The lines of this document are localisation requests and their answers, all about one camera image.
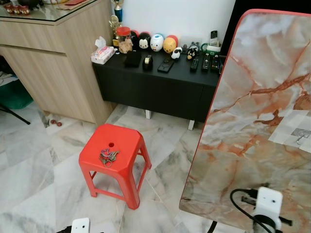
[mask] glass tabletop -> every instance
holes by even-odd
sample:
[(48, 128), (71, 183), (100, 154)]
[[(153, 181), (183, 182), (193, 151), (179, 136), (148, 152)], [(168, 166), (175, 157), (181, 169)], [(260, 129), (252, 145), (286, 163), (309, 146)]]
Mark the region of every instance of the glass tabletop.
[(57, 9), (57, 4), (44, 4), (43, 6), (39, 6), (38, 8), (34, 8), (30, 15), (23, 16), (23, 15), (15, 15), (15, 14), (9, 14), (6, 12), (5, 8), (3, 6), (0, 6), (0, 18), (19, 18), (19, 19), (32, 19), (32, 20), (44, 20), (44, 21), (58, 21), (61, 18), (70, 15), (71, 13), (81, 9), (82, 7), (85, 7), (97, 0), (89, 0), (86, 3), (72, 9), (72, 10), (60, 10)]

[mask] black stand leg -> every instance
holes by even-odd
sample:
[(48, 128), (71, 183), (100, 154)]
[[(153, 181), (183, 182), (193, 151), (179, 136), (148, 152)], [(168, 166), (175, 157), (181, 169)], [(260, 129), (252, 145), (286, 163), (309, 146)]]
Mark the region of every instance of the black stand leg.
[(20, 119), (21, 121), (25, 122), (27, 125), (30, 125), (29, 121), (26, 121), (24, 118), (20, 117), (15, 112), (13, 112), (10, 109), (8, 109), (7, 107), (3, 106), (2, 104), (0, 104), (0, 107), (3, 108), (3, 109), (0, 109), (0, 111), (6, 112), (6, 113), (10, 113), (13, 116), (17, 117), (18, 119)]

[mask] black cabinet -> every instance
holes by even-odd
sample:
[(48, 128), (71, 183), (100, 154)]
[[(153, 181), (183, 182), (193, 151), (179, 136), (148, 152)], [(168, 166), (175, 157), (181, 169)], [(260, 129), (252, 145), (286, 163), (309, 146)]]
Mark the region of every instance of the black cabinet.
[(105, 65), (93, 64), (103, 99), (204, 122), (218, 75), (199, 69), (190, 72), (190, 62), (183, 55), (169, 73), (160, 73), (157, 68), (168, 54), (143, 51), (142, 58), (147, 54), (154, 60), (151, 71), (142, 69), (142, 60), (137, 68), (124, 67), (123, 54), (113, 55)]

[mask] tissue box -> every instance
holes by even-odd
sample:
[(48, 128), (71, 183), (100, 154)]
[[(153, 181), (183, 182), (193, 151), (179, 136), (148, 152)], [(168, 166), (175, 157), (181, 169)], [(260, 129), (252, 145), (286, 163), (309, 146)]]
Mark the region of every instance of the tissue box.
[(91, 54), (91, 61), (103, 65), (114, 53), (115, 50), (113, 47), (104, 46)]

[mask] white wall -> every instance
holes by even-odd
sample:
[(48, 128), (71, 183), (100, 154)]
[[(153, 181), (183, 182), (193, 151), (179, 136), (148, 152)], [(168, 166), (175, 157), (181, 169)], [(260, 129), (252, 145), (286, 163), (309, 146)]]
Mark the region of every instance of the white wall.
[(217, 30), (222, 41), (235, 0), (124, 0), (123, 25), (151, 34), (174, 34), (181, 42), (208, 42)]

